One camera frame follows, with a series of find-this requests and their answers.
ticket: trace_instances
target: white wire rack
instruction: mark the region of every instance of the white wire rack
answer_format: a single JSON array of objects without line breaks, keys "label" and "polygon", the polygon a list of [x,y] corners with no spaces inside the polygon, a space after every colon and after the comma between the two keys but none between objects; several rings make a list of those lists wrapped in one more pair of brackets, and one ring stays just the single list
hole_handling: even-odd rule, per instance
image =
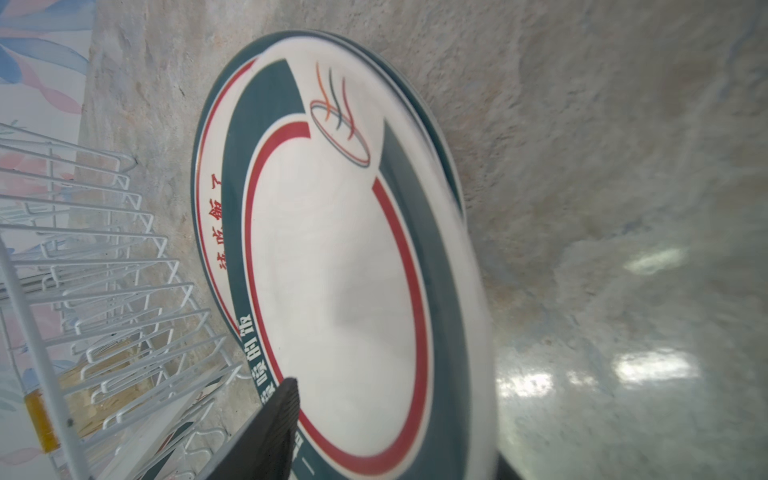
[{"label": "white wire rack", "polygon": [[[0,129],[13,132],[0,137],[0,153],[18,159],[0,168],[0,326],[55,470],[132,480],[172,452],[207,461],[213,451],[193,448],[194,438],[223,443],[229,434],[202,421],[227,383],[250,376],[239,374],[223,348],[231,340],[214,332],[179,260],[166,255],[167,238],[153,232],[154,215],[129,190],[134,159]],[[41,316],[58,325],[42,328]],[[12,342],[11,327],[23,343]],[[74,359],[64,370],[51,358],[62,349]],[[23,356],[36,382],[22,378]]]}]

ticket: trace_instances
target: stacked plate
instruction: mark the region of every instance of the stacked plate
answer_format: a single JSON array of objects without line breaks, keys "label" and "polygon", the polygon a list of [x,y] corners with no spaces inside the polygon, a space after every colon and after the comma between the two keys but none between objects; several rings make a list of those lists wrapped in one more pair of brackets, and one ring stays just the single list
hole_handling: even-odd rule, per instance
[{"label": "stacked plate", "polygon": [[297,478],[487,478],[485,295],[449,149],[380,57],[317,31],[247,46],[193,156],[200,256],[263,402],[299,381]]}]

